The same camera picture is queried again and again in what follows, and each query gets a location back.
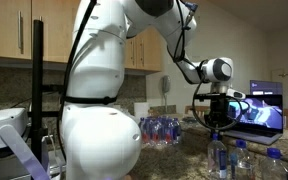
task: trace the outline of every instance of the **laptop screen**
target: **laptop screen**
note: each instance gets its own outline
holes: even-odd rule
[[[250,80],[250,94],[283,94],[281,82]]]
[[[282,95],[246,95],[241,106],[244,111],[243,115],[233,129],[283,132]],[[230,102],[229,115],[237,117],[239,113],[240,106],[238,103]]]

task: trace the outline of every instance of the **granite countertop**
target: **granite countertop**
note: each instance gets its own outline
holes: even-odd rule
[[[197,126],[196,124],[187,124],[182,122],[182,129],[186,133],[190,133],[192,135],[196,135],[198,137],[209,137],[210,132],[209,130],[203,128],[202,126]],[[288,138],[283,138],[283,136],[273,143],[270,146],[258,144],[255,142],[247,141],[247,148],[249,151],[252,151],[257,154],[266,155],[266,149],[268,147],[275,147],[281,150],[282,153],[282,160],[288,162]],[[223,136],[223,143],[226,145],[234,146],[235,147],[235,140],[236,138]]]
[[[143,145],[140,157],[130,172],[134,179],[208,179],[206,151],[188,145]]]

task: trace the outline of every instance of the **white device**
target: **white device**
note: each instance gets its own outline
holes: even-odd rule
[[[6,124],[13,126],[19,134],[23,134],[28,124],[27,112],[24,108],[0,110],[0,128]],[[7,145],[0,137],[0,149]]]
[[[80,2],[73,40],[89,3]],[[179,0],[97,0],[77,47],[65,96],[116,97],[124,80],[126,39],[148,26],[154,26],[164,37],[170,56],[188,83],[212,82],[211,92],[238,94],[231,89],[231,59],[191,63],[184,53],[195,35],[196,8]],[[185,38],[180,38],[183,28],[187,28]],[[141,151],[138,125],[114,109],[113,103],[79,103],[66,98],[61,137],[66,151],[66,178],[71,180],[121,179],[133,168]]]

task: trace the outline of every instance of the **kitchen cabinet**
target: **kitchen cabinet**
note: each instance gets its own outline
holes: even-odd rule
[[[31,58],[31,1],[0,0],[0,56]]]
[[[44,61],[66,63],[80,0],[32,0],[32,18],[44,23]]]
[[[158,72],[162,69],[160,35],[149,27],[126,41],[125,68]]]

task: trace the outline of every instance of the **plastic water bottle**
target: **plastic water bottle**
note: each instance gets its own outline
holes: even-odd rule
[[[173,144],[178,144],[181,141],[181,125],[177,118],[173,121]]]
[[[160,128],[158,130],[158,136],[160,138],[159,144],[165,144],[165,127],[162,123],[162,118],[158,118],[157,121],[160,125]]]
[[[161,129],[162,129],[162,123],[159,121],[159,119],[152,121],[151,124],[152,138],[150,140],[150,144],[152,146],[161,144]]]
[[[164,130],[165,130],[165,143],[168,145],[173,144],[173,124],[171,119],[166,119]]]
[[[142,126],[143,126],[143,124],[144,124],[144,120],[145,120],[145,118],[143,118],[143,117],[141,117],[140,118],[140,122],[138,123],[138,127],[142,130]]]
[[[208,147],[208,172],[210,179],[226,180],[227,178],[227,151],[224,144],[218,140],[218,134],[213,134],[213,141]]]
[[[262,180],[288,180],[288,170],[281,162],[277,148],[267,148],[267,157],[261,162]]]
[[[167,123],[166,123],[166,121],[167,121],[167,117],[166,116],[162,116],[162,117],[160,117],[159,118],[159,121],[161,122],[161,124],[162,124],[162,129],[161,129],[161,143],[162,144],[166,144],[166,140],[165,140],[165,128],[166,128],[166,126],[167,126]]]
[[[146,118],[141,125],[142,141],[143,144],[148,144],[150,141],[150,119]]]
[[[236,140],[236,148],[230,154],[232,180],[254,180],[254,161],[246,149],[244,140]]]

